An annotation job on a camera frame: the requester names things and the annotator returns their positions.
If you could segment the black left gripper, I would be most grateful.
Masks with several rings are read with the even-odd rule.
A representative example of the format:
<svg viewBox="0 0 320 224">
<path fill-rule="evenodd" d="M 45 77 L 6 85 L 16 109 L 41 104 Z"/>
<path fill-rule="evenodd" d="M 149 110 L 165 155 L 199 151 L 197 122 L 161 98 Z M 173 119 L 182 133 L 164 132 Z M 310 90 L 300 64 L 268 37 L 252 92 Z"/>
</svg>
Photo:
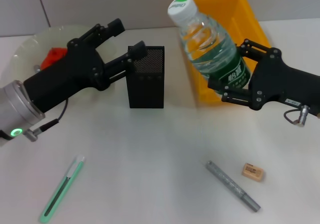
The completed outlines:
<svg viewBox="0 0 320 224">
<path fill-rule="evenodd" d="M 116 18 L 106 27 L 96 24 L 78 39 L 71 40 L 62 59 L 23 82 L 35 107 L 49 111 L 83 89 L 104 91 L 111 83 L 133 73 L 136 69 L 134 62 L 146 56 L 143 41 L 106 64 L 96 51 L 109 38 L 124 31 L 122 21 Z"/>
</svg>

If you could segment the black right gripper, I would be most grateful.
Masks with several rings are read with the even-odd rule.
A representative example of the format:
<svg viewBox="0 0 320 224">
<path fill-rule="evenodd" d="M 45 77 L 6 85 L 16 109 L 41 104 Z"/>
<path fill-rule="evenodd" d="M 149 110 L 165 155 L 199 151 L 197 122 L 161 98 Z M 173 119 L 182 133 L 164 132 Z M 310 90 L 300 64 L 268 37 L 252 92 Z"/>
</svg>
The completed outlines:
<svg viewBox="0 0 320 224">
<path fill-rule="evenodd" d="M 295 108 L 308 106 L 309 113 L 320 115 L 320 77 L 286 65 L 282 52 L 245 39 L 237 47 L 242 57 L 257 61 L 249 89 L 235 88 L 209 78 L 208 88 L 221 94 L 221 101 L 260 110 L 267 102 L 279 102 Z"/>
</svg>

